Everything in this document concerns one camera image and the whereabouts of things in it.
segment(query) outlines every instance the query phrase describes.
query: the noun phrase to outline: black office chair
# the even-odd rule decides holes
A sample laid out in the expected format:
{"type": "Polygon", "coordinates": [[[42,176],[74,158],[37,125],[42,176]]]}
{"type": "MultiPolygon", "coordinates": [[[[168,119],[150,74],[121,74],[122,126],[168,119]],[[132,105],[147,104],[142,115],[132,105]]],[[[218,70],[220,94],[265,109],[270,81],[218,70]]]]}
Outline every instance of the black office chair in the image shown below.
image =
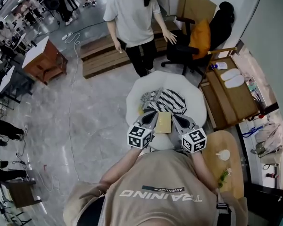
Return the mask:
{"type": "MultiPolygon", "coordinates": [[[[210,51],[216,49],[220,44],[225,42],[231,35],[232,23],[234,22],[234,8],[229,2],[222,2],[219,5],[218,10],[209,24],[211,30],[211,46],[210,51]]],[[[161,66],[165,67],[167,64],[182,64],[183,73],[185,75],[186,69],[190,68],[191,72],[196,71],[200,75],[203,72],[199,67],[207,65],[212,55],[206,55],[203,58],[193,60],[193,54],[199,54],[197,48],[189,47],[191,37],[191,24],[195,24],[195,21],[188,18],[176,18],[177,21],[185,23],[187,35],[182,31],[173,32],[177,36],[177,44],[172,45],[168,42],[166,49],[166,57],[169,61],[162,62],[161,66]]]]}

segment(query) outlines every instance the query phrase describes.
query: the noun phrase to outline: black and white striped fabric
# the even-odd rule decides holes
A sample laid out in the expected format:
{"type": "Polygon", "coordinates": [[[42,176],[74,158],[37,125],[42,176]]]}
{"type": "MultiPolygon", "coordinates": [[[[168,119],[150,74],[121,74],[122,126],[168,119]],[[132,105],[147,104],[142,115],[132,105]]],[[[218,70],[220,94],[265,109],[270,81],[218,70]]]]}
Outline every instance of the black and white striped fabric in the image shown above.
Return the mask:
{"type": "Polygon", "coordinates": [[[160,88],[142,95],[141,101],[144,112],[156,110],[158,112],[171,112],[184,114],[187,110],[184,97],[170,89],[160,88]]]}

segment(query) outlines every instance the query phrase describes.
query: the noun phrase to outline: orange cushion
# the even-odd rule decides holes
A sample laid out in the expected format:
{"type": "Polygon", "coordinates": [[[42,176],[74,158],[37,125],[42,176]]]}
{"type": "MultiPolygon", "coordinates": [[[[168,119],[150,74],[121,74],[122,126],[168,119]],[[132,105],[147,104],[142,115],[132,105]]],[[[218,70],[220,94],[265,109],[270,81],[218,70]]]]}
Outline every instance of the orange cushion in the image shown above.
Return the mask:
{"type": "Polygon", "coordinates": [[[193,55],[193,59],[203,58],[208,53],[211,47],[211,30],[207,19],[203,19],[196,25],[191,34],[189,46],[199,49],[199,54],[193,55]]]}

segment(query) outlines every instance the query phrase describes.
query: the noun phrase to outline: fiducial marker cube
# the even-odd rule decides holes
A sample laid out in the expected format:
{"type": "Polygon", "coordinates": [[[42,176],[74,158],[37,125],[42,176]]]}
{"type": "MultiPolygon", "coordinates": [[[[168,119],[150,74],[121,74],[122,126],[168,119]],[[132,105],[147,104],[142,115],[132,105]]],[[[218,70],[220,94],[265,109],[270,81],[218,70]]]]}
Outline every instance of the fiducial marker cube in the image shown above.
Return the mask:
{"type": "Polygon", "coordinates": [[[154,130],[132,125],[127,132],[127,144],[143,149],[152,141],[153,134],[154,130]]]}
{"type": "Polygon", "coordinates": [[[207,136],[202,128],[182,135],[181,141],[182,148],[189,153],[201,151],[207,146],[207,136]]]}

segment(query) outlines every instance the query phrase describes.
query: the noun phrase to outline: wooden platform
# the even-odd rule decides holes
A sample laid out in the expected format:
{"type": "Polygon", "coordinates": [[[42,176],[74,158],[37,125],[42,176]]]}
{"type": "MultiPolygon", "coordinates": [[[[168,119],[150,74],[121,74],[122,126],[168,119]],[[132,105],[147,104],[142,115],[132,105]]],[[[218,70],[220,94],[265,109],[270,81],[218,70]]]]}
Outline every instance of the wooden platform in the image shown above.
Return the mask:
{"type": "MultiPolygon", "coordinates": [[[[172,21],[167,21],[166,25],[170,31],[178,30],[172,21]]],[[[153,23],[152,28],[158,56],[163,55],[166,52],[167,42],[157,23],[153,23]]],[[[83,76],[86,79],[130,63],[126,53],[120,54],[115,50],[110,35],[83,45],[81,59],[83,60],[83,76]]]]}

